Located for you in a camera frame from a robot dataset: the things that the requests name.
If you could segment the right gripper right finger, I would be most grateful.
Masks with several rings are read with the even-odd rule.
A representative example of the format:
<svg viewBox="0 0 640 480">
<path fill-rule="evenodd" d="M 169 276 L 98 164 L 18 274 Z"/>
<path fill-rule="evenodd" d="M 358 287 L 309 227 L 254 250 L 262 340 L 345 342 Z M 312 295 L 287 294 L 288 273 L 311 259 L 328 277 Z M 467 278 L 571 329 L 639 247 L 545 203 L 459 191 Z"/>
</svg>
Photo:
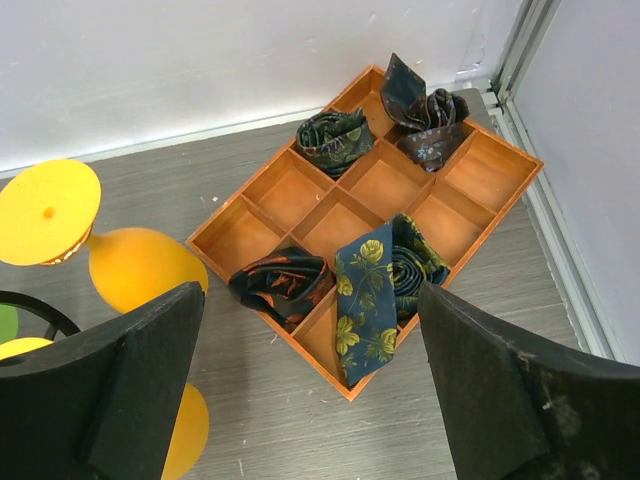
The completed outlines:
<svg viewBox="0 0 640 480">
<path fill-rule="evenodd" d="M 638 478 L 638 367 L 548 340 L 430 283 L 418 314 L 458 478 Z"/>
</svg>

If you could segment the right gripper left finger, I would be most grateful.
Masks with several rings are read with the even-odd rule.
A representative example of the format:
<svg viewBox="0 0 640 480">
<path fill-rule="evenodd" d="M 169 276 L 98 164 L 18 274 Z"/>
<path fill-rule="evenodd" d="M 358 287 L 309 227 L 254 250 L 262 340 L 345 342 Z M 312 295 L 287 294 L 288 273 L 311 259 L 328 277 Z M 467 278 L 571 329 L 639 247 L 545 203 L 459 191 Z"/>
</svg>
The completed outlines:
<svg viewBox="0 0 640 480">
<path fill-rule="evenodd" d="M 204 303 L 187 282 L 2 360 L 2 478 L 160 478 Z"/>
</svg>

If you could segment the orange wine glass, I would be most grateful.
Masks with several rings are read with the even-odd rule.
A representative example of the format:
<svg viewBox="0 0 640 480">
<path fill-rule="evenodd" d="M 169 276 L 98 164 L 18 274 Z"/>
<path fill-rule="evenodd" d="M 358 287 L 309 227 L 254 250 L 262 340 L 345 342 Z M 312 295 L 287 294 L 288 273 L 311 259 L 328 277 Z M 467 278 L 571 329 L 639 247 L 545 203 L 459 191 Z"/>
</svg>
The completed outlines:
<svg viewBox="0 0 640 480">
<path fill-rule="evenodd" d="M 102 189 L 95 171 L 74 159 L 27 168 L 1 191 L 1 260 L 55 266 L 82 248 L 102 299 L 128 313 L 186 282 L 209 286 L 204 264 L 168 235 L 144 227 L 94 232 Z"/>
<path fill-rule="evenodd" d="M 14 359 L 20 354 L 52 344 L 41 337 L 23 337 L 1 344 L 1 359 Z M 179 479 L 198 461 L 209 436 L 209 411 L 201 392 L 192 384 L 185 385 L 175 420 L 162 479 Z"/>
</svg>

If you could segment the green wine glass back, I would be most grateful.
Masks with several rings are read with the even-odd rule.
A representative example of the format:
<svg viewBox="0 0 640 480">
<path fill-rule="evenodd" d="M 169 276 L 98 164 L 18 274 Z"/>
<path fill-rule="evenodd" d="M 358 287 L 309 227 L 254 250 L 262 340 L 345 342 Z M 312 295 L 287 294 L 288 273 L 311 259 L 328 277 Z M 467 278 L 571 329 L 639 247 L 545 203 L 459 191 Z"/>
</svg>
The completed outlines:
<svg viewBox="0 0 640 480">
<path fill-rule="evenodd" d="M 19 316 L 14 306 L 0 305 L 0 343 L 14 340 L 19 331 Z"/>
</svg>

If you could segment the gold wire glass rack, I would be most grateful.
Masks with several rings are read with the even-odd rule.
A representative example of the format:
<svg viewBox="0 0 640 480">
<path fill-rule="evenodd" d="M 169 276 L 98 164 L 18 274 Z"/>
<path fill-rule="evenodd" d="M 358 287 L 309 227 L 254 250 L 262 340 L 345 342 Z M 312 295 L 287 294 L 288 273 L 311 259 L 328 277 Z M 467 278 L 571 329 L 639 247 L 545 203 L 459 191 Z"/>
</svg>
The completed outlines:
<svg viewBox="0 0 640 480">
<path fill-rule="evenodd" d="M 19 310 L 24 310 L 35 315 L 48 324 L 44 333 L 44 339 L 53 341 L 58 333 L 66 337 L 80 332 L 77 324 L 60 310 L 33 296 L 2 290 L 1 304 L 11 305 Z"/>
</svg>

